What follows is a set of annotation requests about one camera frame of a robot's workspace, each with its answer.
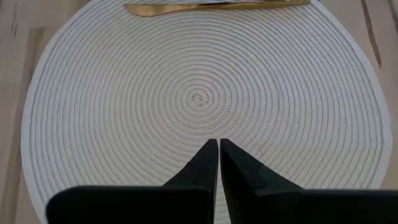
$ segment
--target wooden table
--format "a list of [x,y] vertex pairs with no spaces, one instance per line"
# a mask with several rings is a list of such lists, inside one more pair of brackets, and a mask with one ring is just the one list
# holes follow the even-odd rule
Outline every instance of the wooden table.
[[[54,33],[89,0],[0,0],[0,223],[39,223],[21,171],[22,108]],[[321,0],[377,73],[394,137],[384,189],[398,189],[398,0]]]

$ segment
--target gold knife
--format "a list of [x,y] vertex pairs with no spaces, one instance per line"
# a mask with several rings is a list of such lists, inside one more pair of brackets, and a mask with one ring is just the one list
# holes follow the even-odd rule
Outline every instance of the gold knife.
[[221,2],[206,4],[125,4],[131,14],[137,16],[158,16],[170,12],[191,10],[237,10],[237,9],[272,9],[289,6],[304,6],[311,1],[257,1],[257,2]]

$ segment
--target round placemat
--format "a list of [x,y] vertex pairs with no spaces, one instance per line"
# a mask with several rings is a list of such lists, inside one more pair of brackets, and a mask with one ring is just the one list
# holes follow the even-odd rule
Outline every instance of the round placemat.
[[[209,138],[302,187],[380,186],[387,107],[370,63],[320,3],[137,17],[125,2],[87,4],[34,73],[22,163],[43,222],[60,190],[162,185]],[[218,183],[216,223],[229,222]]]

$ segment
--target wooden surface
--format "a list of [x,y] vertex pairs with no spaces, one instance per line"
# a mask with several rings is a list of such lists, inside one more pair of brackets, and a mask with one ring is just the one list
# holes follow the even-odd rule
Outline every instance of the wooden surface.
[[[51,36],[89,0],[0,0],[0,223],[39,223],[21,171],[22,107]],[[394,137],[382,188],[398,189],[398,0],[321,0],[377,73]]]

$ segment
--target spiral pattern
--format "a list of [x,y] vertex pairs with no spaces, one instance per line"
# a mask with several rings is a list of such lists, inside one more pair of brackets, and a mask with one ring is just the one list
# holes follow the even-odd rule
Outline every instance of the spiral pattern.
[[[230,138],[302,187],[379,187],[386,104],[321,4],[143,18],[125,2],[90,2],[35,71],[22,160],[42,221],[67,187],[161,185],[209,138]],[[216,222],[228,223],[218,183]]]

